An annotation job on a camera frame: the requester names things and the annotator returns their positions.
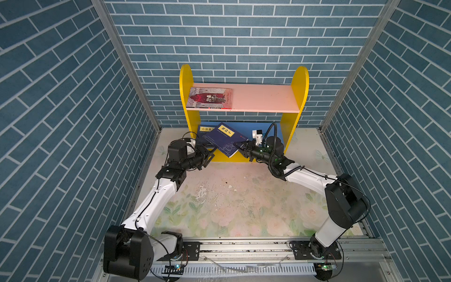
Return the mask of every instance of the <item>white connector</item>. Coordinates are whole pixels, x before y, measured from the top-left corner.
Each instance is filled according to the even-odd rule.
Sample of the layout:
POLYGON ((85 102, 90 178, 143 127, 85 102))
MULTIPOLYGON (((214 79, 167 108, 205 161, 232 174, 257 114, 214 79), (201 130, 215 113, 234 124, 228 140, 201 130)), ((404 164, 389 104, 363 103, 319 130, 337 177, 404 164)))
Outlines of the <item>white connector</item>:
POLYGON ((263 133, 261 130, 252 130, 252 138, 256 140, 255 145, 260 145, 263 141, 263 133))

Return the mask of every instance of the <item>blue book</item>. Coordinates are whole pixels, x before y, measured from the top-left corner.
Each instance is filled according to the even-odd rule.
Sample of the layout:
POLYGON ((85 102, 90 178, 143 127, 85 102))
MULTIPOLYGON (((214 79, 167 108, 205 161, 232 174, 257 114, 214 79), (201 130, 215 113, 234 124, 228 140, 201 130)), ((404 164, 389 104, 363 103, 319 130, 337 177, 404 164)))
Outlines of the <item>blue book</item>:
POLYGON ((204 138, 204 135, 205 135, 207 132, 210 132, 210 131, 212 131, 213 129, 215 129, 215 127, 216 127, 216 126, 214 126, 214 125, 199 125, 199 126, 198 126, 198 132, 197 132, 197 134, 196 134, 196 144, 203 144, 203 145, 205 145, 205 147, 207 147, 207 148, 213 148, 214 145, 211 144, 209 141, 207 141, 207 140, 204 138))
POLYGON ((214 144, 228 157, 233 156, 238 151, 237 147, 234 145, 235 142, 248 140, 246 136, 223 122, 216 126, 212 131, 205 133, 203 137, 214 144))

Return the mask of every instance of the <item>pink shelf board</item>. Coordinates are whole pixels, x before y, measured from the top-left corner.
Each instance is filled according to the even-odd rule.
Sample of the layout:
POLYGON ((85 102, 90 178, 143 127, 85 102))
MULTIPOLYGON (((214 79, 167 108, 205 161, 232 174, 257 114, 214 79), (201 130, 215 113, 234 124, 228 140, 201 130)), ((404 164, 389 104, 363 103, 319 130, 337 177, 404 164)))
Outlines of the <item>pink shelf board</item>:
POLYGON ((194 83, 193 87, 231 88, 233 109, 186 108, 189 111, 299 113, 290 85, 194 83))

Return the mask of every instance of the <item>book with illustrated cover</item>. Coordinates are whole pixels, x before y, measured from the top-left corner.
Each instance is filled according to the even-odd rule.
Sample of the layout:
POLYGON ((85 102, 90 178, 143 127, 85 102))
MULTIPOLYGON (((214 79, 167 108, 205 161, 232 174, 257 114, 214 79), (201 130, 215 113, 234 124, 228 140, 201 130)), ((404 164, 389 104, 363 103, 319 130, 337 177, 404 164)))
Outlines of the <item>book with illustrated cover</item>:
POLYGON ((191 87, 187 108, 231 109, 232 89, 191 87))

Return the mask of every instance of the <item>yellow label on book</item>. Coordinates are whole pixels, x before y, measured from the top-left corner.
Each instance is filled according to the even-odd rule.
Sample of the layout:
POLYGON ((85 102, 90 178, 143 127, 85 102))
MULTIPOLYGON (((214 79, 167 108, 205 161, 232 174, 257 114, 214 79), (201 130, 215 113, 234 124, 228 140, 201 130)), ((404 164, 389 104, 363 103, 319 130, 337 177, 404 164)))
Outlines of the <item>yellow label on book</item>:
POLYGON ((214 127, 206 127, 206 126, 201 126, 200 127, 200 131, 202 131, 202 132, 210 132, 213 129, 215 129, 215 128, 214 127))
POLYGON ((219 127, 219 130, 224 132, 225 134, 227 134, 229 137, 232 137, 233 134, 235 134, 235 132, 233 132, 232 130, 228 129, 227 127, 221 125, 219 127))

